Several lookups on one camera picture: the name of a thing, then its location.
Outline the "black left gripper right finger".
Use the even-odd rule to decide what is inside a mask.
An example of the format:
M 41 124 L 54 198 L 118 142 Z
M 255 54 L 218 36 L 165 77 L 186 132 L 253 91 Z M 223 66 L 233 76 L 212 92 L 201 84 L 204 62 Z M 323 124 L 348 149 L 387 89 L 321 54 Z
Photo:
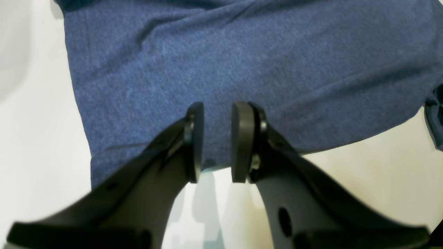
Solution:
M 232 105 L 232 180 L 256 185 L 276 249 L 428 249 L 425 227 L 369 208 L 268 123 L 253 102 Z

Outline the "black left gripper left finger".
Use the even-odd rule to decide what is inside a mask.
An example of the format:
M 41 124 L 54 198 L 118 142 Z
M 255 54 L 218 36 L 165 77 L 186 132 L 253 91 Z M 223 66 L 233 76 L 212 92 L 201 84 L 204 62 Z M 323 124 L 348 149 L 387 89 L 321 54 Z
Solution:
M 204 105 L 161 132 L 136 158 L 73 205 L 36 222 L 15 222 L 7 244 L 24 249 L 159 249 L 176 197 L 197 183 Z

